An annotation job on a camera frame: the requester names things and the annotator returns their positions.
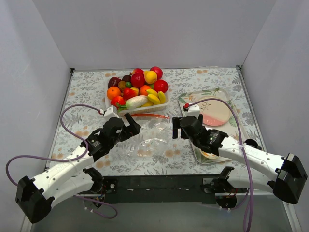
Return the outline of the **clear zip top bag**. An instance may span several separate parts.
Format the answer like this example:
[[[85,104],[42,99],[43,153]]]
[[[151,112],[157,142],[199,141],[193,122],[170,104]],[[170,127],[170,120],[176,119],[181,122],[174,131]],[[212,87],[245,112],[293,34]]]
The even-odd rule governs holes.
[[[171,157],[177,147],[172,138],[172,118],[159,114],[133,114],[141,126],[140,133],[124,142],[127,155],[132,158]]]

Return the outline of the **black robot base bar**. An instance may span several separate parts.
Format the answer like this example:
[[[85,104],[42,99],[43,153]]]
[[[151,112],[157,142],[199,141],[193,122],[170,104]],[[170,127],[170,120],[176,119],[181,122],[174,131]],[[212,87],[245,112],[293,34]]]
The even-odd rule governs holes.
[[[94,169],[84,169],[92,181],[88,192],[104,202],[116,203],[186,203],[217,204],[225,209],[237,205],[239,190],[221,174],[106,176]]]

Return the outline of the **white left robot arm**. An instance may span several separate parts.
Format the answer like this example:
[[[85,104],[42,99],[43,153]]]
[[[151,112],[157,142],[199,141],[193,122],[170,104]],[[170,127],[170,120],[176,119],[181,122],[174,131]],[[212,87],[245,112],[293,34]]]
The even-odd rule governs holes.
[[[41,221],[54,206],[75,194],[102,191],[103,176],[92,164],[118,142],[140,132],[140,125],[129,113],[125,118],[128,126],[119,117],[111,117],[62,162],[33,178],[19,180],[15,201],[31,223]]]

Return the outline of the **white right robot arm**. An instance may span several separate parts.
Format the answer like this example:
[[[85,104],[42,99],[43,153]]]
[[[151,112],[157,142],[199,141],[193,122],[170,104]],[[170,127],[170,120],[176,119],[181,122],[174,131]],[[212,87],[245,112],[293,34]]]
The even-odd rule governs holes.
[[[173,118],[173,138],[189,139],[206,153],[229,158],[249,165],[250,174],[240,174],[225,167],[218,179],[219,188],[229,192],[233,188],[251,188],[272,192],[280,200],[297,204],[308,175],[298,156],[270,154],[255,147],[241,146],[234,138],[219,130],[206,129],[194,116]]]

